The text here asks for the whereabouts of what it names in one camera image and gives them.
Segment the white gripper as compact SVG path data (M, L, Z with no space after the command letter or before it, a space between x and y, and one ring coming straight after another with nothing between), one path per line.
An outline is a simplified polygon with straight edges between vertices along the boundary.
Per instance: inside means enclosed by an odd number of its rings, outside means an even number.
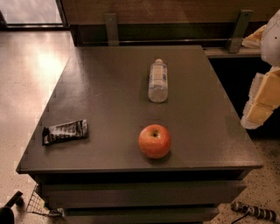
M280 106L280 10L241 42L247 48L260 48L261 58L272 68L257 73L248 92L248 101L242 112L241 126L254 130L262 126Z

